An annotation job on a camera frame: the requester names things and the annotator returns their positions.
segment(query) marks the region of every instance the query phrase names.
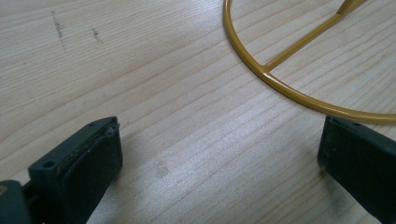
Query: scratch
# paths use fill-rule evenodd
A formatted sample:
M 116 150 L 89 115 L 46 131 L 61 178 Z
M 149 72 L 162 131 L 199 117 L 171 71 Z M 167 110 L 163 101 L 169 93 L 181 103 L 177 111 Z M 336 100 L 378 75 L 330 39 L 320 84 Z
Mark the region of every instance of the scratch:
M 60 22 L 58 22 L 58 20 L 56 19 L 55 11 L 51 11 L 51 13 L 52 13 L 52 18 L 53 18 L 53 23 L 55 24 L 55 27 L 56 27 L 56 32 L 58 33 L 58 38 L 61 40 L 62 47 L 64 48 L 64 50 L 66 50 L 66 48 L 64 47 L 64 33 L 62 31 L 64 26 Z
M 103 40 L 99 38 L 99 33 L 95 29 L 92 29 L 92 31 L 93 31 L 93 37 L 95 37 L 96 39 L 96 44 L 103 44 Z

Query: wooden table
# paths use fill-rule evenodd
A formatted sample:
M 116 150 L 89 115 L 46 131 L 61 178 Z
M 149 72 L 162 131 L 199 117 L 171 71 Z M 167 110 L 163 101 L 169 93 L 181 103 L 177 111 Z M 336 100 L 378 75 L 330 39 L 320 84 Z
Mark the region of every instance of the wooden table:
M 266 62 L 342 2 L 234 0 L 233 21 Z M 395 11 L 368 1 L 273 74 L 395 113 Z M 0 179 L 26 183 L 32 162 L 116 115 L 124 166 L 89 223 L 377 223 L 318 167 L 325 115 L 249 71 L 221 16 L 221 0 L 1 0 Z

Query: wood grain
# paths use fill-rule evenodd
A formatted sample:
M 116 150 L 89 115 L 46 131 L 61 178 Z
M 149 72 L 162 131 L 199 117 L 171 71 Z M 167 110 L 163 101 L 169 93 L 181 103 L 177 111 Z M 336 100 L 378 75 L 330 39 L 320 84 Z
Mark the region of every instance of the wood grain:
M 233 1 L 267 62 L 341 0 Z M 377 223 L 317 164 L 325 115 L 262 83 L 222 1 L 0 0 L 0 179 L 116 115 L 124 167 L 89 223 Z M 396 113 L 396 2 L 368 1 L 274 70 L 349 108 Z M 396 139 L 396 127 L 369 127 Z

